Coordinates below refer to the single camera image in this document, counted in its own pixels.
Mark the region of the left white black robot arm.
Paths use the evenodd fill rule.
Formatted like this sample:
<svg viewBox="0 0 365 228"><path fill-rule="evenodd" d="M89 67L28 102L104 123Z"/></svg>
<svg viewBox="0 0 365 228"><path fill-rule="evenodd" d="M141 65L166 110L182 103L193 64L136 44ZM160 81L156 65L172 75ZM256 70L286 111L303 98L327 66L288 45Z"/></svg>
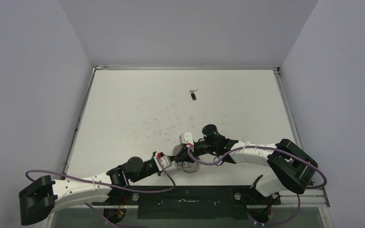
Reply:
<svg viewBox="0 0 365 228"><path fill-rule="evenodd" d="M44 176L33 180L19 192L21 225L36 224L54 212L73 206L110 203L123 191L146 193L146 190L132 189L129 183L156 173L164 173L175 158L162 152L154 152L147 161L132 157L116 168L87 178L65 175L63 180L53 180L52 172L45 171Z"/></svg>

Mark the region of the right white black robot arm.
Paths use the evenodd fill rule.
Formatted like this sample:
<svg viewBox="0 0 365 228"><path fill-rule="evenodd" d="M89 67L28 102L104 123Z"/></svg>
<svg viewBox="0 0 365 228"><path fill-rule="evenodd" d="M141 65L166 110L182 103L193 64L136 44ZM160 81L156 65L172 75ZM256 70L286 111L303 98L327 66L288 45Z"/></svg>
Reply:
<svg viewBox="0 0 365 228"><path fill-rule="evenodd" d="M202 129L203 137L194 141L191 133L180 136L174 153L175 162L202 165L249 163L269 167L271 174L262 175L252 186L267 197L282 190L303 194L318 170L317 162L289 139L276 144L251 144L221 135L213 124Z"/></svg>

